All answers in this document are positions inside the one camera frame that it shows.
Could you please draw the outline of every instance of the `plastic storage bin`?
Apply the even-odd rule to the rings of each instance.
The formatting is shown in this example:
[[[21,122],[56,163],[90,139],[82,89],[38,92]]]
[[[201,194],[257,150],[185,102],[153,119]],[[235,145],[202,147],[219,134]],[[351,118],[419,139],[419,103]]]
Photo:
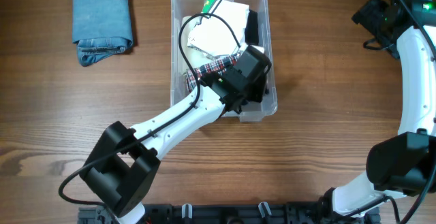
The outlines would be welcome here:
[[[229,0],[250,5],[250,9],[258,13],[259,45],[265,48],[266,56],[273,61],[271,50],[270,23],[268,15],[268,0]],[[205,0],[171,0],[171,106],[188,95],[183,73],[182,55],[178,49],[178,33],[183,17],[200,13]],[[269,93],[261,103],[250,102],[243,106],[240,114],[227,112],[223,116],[238,116],[240,122],[261,121],[277,111],[277,92],[275,88],[274,63],[268,73],[267,88]]]

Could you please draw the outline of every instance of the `wooden table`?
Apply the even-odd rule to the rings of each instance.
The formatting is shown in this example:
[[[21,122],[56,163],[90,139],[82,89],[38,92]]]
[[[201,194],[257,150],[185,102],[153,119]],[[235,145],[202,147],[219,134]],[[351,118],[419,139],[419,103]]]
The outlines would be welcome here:
[[[279,109],[261,123],[223,118],[162,161],[144,203],[315,201],[365,169],[396,135],[401,66],[362,48],[351,21],[367,0],[268,0]],[[137,45],[81,67],[72,0],[0,0],[0,223],[75,223],[57,194],[103,130],[170,103],[170,0],[133,0]],[[66,193],[97,199],[79,179]],[[399,201],[403,216],[414,198]],[[411,223],[436,219],[429,195]],[[390,204],[383,223],[394,223]]]

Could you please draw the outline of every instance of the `folded jeans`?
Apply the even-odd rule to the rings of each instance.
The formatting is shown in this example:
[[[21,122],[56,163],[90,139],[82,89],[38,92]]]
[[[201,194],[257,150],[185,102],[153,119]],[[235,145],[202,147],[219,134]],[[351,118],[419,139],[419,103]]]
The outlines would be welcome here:
[[[129,0],[73,0],[72,37],[82,66],[131,48]]]

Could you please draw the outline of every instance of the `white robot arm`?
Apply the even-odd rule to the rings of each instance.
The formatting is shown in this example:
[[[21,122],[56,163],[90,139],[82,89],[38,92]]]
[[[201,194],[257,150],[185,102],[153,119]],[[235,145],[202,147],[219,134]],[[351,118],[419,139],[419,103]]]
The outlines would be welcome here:
[[[186,109],[195,99],[197,88],[182,101],[172,106],[170,109],[159,114],[143,123],[134,125],[131,129],[135,130],[135,138],[142,138],[146,134],[163,125],[175,115],[180,114]],[[148,150],[155,150],[156,157],[162,160],[163,157],[179,142],[183,141],[195,130],[217,120],[224,111],[225,105],[220,101],[220,96],[216,94],[210,87],[200,87],[200,98],[194,109],[189,111],[180,120],[168,125],[155,136],[141,142]],[[131,209],[125,216],[116,217],[120,224],[137,223],[145,214],[145,209],[142,203],[139,203]]]
[[[433,42],[436,27],[424,26]],[[398,134],[426,129],[436,135],[436,62],[419,29],[408,28],[396,41],[403,74],[403,113]]]
[[[223,75],[204,74],[184,100],[146,122],[126,128],[115,122],[103,132],[85,166],[64,180],[59,195],[72,203],[85,204],[63,194],[65,185],[80,175],[120,223],[136,223],[144,214],[141,200],[150,189],[160,161],[179,142],[228,111],[240,112],[244,101],[259,101],[265,91],[265,75],[272,63],[253,46],[241,54]],[[128,166],[118,155],[128,153],[135,161]]]
[[[430,178],[432,181],[430,167],[419,168],[417,164],[424,159],[426,163],[433,161],[430,160],[433,156],[430,155],[429,148],[434,145],[432,141],[436,135],[436,62],[433,56],[436,27],[432,27],[436,26],[436,18],[433,17],[436,12],[433,11],[433,4],[429,0],[407,0],[412,10],[412,16],[408,16],[403,8],[399,7],[404,0],[394,2],[396,3],[388,7],[383,1],[370,0],[356,13],[353,20],[355,23],[361,23],[380,44],[386,46],[378,50],[386,49],[392,56],[401,60],[403,113],[399,136],[375,146],[368,157],[367,170],[347,185],[337,187],[333,191],[332,210],[341,216],[352,214],[351,217],[363,217],[372,208],[386,202],[386,197],[397,199],[417,195],[418,190],[424,188],[426,180]],[[372,16],[373,13],[377,15],[383,12],[380,15],[381,23],[376,28],[370,25],[375,22],[374,18],[368,15],[370,11]],[[419,18],[424,24],[422,28],[428,39],[425,38],[423,30],[416,27],[416,23],[412,21],[415,20],[413,17]],[[396,43],[390,44],[389,38],[396,39]],[[382,150],[383,147],[389,148],[392,152]],[[375,156],[376,154],[378,157],[383,155],[386,159],[381,160]]]

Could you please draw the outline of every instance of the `plaid cloth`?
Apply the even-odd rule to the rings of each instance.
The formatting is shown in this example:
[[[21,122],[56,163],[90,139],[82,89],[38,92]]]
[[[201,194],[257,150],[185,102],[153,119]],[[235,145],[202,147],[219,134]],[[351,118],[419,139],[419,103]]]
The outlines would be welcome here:
[[[197,77],[201,78],[204,74],[211,73],[213,71],[218,72],[219,74],[223,74],[226,69],[225,67],[229,65],[235,65],[238,61],[239,54],[233,54],[227,57],[224,57],[222,59],[218,59],[216,61],[213,61],[208,64],[204,64],[203,66],[199,68],[194,68],[194,71],[197,73]],[[194,78],[192,71],[187,70],[186,74],[186,89],[189,92],[192,92],[192,90],[197,86],[196,79]]]

